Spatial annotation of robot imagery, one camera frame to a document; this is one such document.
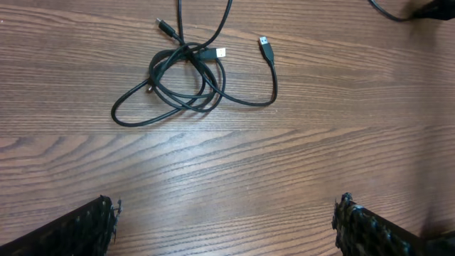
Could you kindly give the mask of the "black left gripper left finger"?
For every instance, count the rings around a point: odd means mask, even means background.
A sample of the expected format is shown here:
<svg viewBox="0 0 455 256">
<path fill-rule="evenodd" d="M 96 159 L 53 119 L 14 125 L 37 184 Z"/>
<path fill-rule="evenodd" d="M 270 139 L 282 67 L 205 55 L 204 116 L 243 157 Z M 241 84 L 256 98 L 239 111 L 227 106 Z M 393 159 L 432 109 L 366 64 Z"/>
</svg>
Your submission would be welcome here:
<svg viewBox="0 0 455 256">
<path fill-rule="evenodd" d="M 105 256 L 115 240 L 122 201 L 100 196 L 1 246 L 3 256 Z"/>
</svg>

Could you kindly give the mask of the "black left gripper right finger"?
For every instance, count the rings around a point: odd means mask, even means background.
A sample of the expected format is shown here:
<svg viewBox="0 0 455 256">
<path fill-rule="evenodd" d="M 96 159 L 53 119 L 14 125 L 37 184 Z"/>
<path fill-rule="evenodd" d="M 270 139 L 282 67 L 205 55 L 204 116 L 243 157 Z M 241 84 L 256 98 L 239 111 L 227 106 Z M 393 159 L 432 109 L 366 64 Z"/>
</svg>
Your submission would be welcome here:
<svg viewBox="0 0 455 256">
<path fill-rule="evenodd" d="M 422 239 L 353 201 L 335 202 L 332 228 L 344 256 L 454 256 L 454 232 Z"/>
</svg>

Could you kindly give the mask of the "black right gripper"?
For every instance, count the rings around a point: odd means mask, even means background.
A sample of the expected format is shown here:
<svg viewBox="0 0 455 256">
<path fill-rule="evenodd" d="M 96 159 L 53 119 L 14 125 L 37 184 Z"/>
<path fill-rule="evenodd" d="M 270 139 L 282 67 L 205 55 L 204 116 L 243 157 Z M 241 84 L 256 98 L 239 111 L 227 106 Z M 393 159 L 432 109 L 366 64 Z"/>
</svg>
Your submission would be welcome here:
<svg viewBox="0 0 455 256">
<path fill-rule="evenodd" d="M 454 18 L 454 0 L 433 0 L 414 11 L 412 18 L 448 21 Z"/>
</svg>

